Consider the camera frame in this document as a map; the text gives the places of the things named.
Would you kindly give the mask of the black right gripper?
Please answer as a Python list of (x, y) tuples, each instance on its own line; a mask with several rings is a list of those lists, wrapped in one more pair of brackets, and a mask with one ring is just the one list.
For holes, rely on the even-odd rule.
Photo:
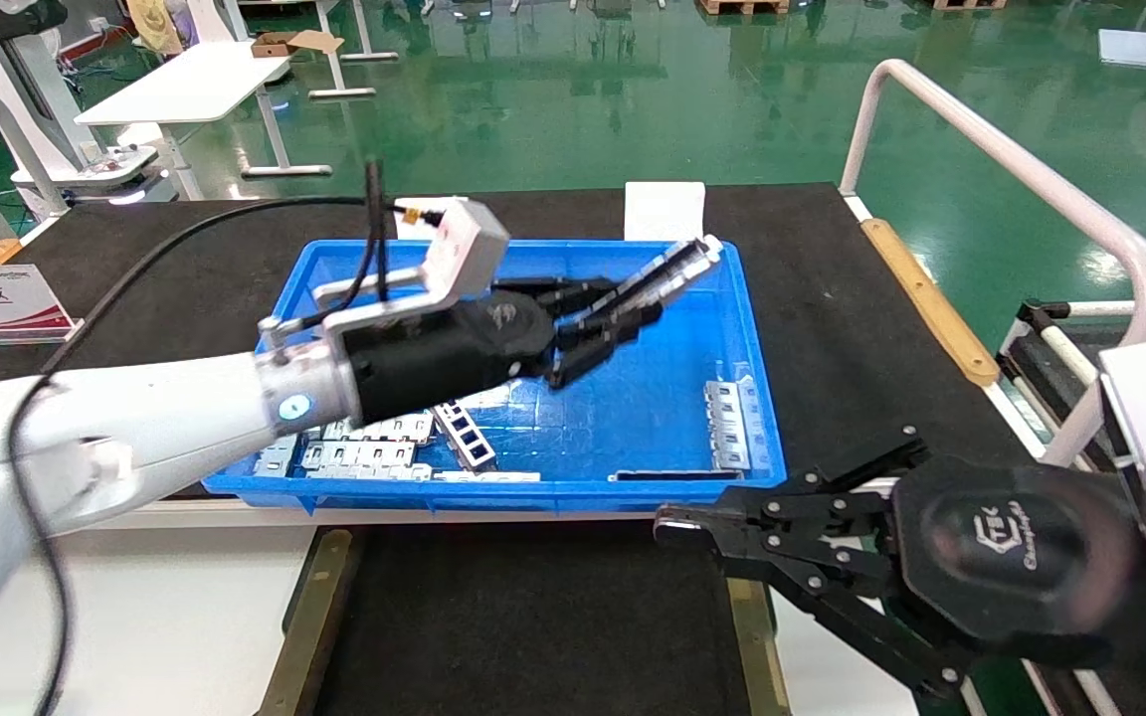
[(964, 646), (1055, 666), (1109, 661), (1143, 558), (1118, 479), (928, 458), (915, 427), (882, 432), (784, 483), (728, 486), (711, 504), (664, 504), (654, 538), (709, 550), (727, 576), (774, 588), (915, 697), (960, 697), (965, 658), (915, 637), (811, 562), (735, 556), (749, 546), (799, 556), (822, 538), (864, 538), (886, 529), (892, 511), (906, 593)]

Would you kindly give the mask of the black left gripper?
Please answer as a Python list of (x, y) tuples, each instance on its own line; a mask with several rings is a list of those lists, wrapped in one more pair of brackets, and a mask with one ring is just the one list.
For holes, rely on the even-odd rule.
[(536, 375), (550, 353), (547, 387), (570, 387), (664, 317), (664, 304), (597, 314), (558, 331), (545, 310), (584, 310), (619, 285), (607, 277), (497, 280), (496, 291), (513, 293), (346, 330), (344, 351), (359, 400), (353, 422), (374, 425), (427, 411)]

